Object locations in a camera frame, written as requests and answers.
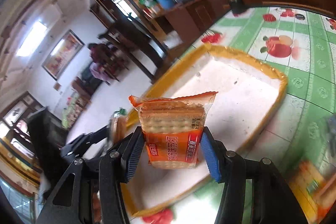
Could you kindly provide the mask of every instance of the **white wall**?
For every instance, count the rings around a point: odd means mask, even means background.
[[[57,30],[52,30],[52,33],[58,33],[54,36],[54,41],[46,54],[41,58],[40,63],[31,74],[28,91],[39,101],[43,106],[49,106],[51,112],[54,112],[59,100],[63,96],[63,92],[68,90],[71,81],[79,75],[79,73],[92,61],[90,57],[90,50],[86,47],[89,43],[99,43],[98,34],[106,31],[106,28],[101,22],[89,11],[85,11],[76,17],[70,24],[63,24],[57,26]],[[63,35],[71,29],[80,40],[85,44],[77,55],[71,60],[58,79],[61,88],[56,91],[53,86],[56,83],[43,68],[42,63],[47,58],[48,54],[56,46]]]
[[[0,96],[0,112],[2,112],[6,107],[8,107],[14,100],[16,100],[20,95],[26,91],[26,86],[24,83],[17,85],[16,87],[9,90],[5,96]]]

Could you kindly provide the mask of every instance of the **plastic bag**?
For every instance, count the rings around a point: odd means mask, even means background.
[[[147,8],[151,8],[157,5],[155,0],[139,0],[139,3],[146,6]]]
[[[129,100],[138,111],[150,163],[162,169],[196,165],[205,118],[217,92]]]

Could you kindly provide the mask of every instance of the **picture frame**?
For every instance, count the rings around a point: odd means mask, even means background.
[[[58,80],[83,45],[78,36],[72,30],[68,30],[49,53],[42,67],[51,77]]]

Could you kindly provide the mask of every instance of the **red apple print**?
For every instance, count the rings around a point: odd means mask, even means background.
[[[331,28],[332,30],[336,30],[336,21],[335,21],[334,19],[327,18],[327,17],[326,17],[326,20],[328,20],[329,23],[331,24],[331,25],[330,25],[330,28]]]
[[[263,37],[266,41],[266,47],[262,47],[260,52],[268,52],[271,56],[284,58],[290,56],[292,52],[291,44],[292,41],[288,40],[290,37],[286,35],[281,35],[279,37]]]
[[[142,217],[142,220],[145,223],[150,224],[170,224],[173,219],[173,212],[169,208],[166,208],[154,215]]]
[[[222,38],[222,34],[220,32],[216,32],[214,30],[208,30],[205,32],[205,36],[201,39],[203,43],[211,43],[216,44],[219,43]]]
[[[294,11],[290,8],[286,8],[286,10],[281,13],[282,17],[294,17],[294,15]]]
[[[272,14],[264,14],[262,15],[262,18],[267,22],[274,22],[277,20],[276,17]]]

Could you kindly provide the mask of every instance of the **person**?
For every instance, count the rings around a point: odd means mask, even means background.
[[[90,43],[87,47],[91,51],[91,58],[94,63],[99,65],[104,65],[105,63],[111,64],[111,55],[117,50],[113,47],[110,49],[106,44],[100,43]]]
[[[90,71],[91,71],[93,77],[95,77],[97,79],[100,79],[100,80],[106,82],[108,85],[110,85],[111,78],[104,71],[104,68],[103,68],[102,65],[93,62],[90,65]]]

